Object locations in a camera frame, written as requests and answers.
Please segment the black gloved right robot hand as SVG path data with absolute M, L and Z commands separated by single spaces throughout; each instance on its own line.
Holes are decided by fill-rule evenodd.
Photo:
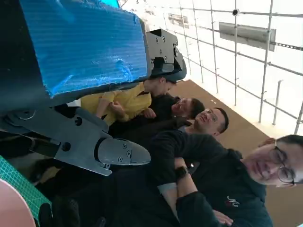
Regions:
M 34 219 L 37 227 L 106 227 L 100 199 L 94 197 L 55 197 L 43 203 Z

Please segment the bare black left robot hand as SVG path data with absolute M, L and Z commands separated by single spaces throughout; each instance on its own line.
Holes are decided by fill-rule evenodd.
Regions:
M 36 152 L 100 175 L 111 165 L 139 166 L 149 152 L 108 134 L 104 120 L 78 108 L 85 95 L 126 91 L 155 76 L 183 79 L 175 35 L 146 31 L 135 14 L 99 0 L 3 0 L 0 3 L 0 144 Z

